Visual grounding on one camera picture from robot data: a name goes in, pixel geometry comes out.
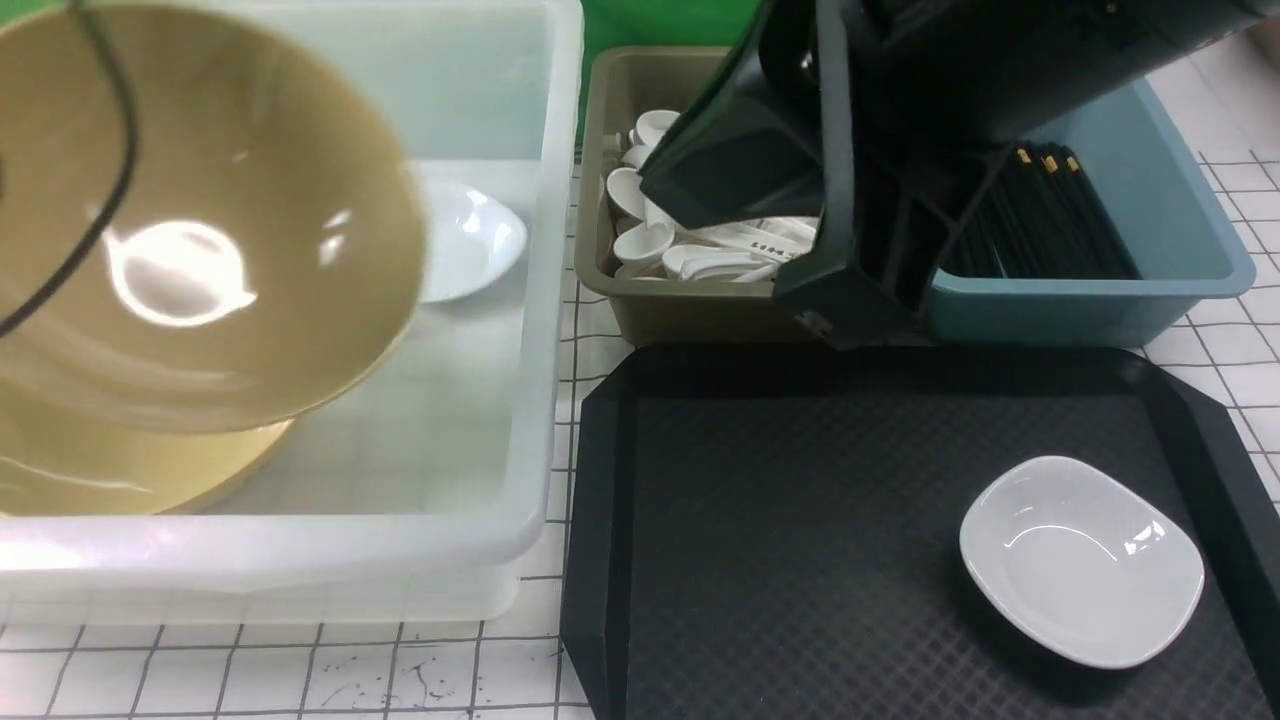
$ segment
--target black tray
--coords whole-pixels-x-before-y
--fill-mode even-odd
[[[582,406],[561,633],[600,720],[1280,716],[1280,519],[1226,411],[1124,351],[654,347]],[[1024,638],[964,512],[1036,455],[1199,544],[1130,671]]]

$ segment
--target white tiled floor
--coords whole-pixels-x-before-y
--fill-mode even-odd
[[[1230,407],[1280,501],[1280,74],[1235,37],[1151,79],[1254,254],[1260,283],[1242,300],[1201,304],[1144,352]],[[550,521],[521,561],[508,615],[445,625],[8,628],[0,720],[590,720],[554,639],[576,421],[581,400],[630,348],[608,304],[571,270],[564,278]]]

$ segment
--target black chopsticks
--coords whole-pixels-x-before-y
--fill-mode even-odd
[[[1014,149],[942,268],[972,278],[1139,279],[1080,161],[1052,142]]]

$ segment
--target cable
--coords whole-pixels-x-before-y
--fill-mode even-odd
[[[0,337],[4,337],[13,331],[18,329],[24,322],[31,319],[59,290],[67,281],[70,279],[76,270],[79,269],[88,254],[97,245],[99,238],[111,224],[111,219],[115,213],[120,209],[124,202],[124,196],[129,192],[129,186],[133,183],[133,173],[137,169],[138,163],[138,119],[137,110],[133,104],[133,91],[129,88],[129,82],[124,77],[124,72],[120,68],[119,61],[116,61],[115,54],[111,50],[111,44],[108,41],[106,35],[99,26],[97,19],[93,13],[84,6],[84,0],[67,0],[68,12],[79,20],[81,29],[84,32],[86,38],[90,45],[93,46],[93,54],[97,56],[99,64],[102,67],[102,72],[106,74],[108,82],[111,85],[111,90],[115,94],[115,100],[120,106],[120,115],[124,120],[124,160],[120,164],[120,173],[116,176],[115,187],[111,188],[111,193],[108,196],[106,202],[102,204],[102,209],[99,211],[93,222],[90,223],[88,229],[81,237],[76,247],[72,249],[63,264],[54,272],[52,275],[45,281],[45,284],[40,287],[31,297],[27,299],[17,310],[14,310],[4,320],[0,320]]]

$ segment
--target white dish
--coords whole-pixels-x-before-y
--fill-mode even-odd
[[[960,551],[1014,625],[1064,657],[1108,670],[1169,647],[1204,585],[1187,533],[1070,457],[1036,457],[1001,475],[965,515]]]
[[[502,202],[449,179],[430,179],[426,193],[431,242],[420,302],[444,302],[479,292],[524,255],[529,231]]]

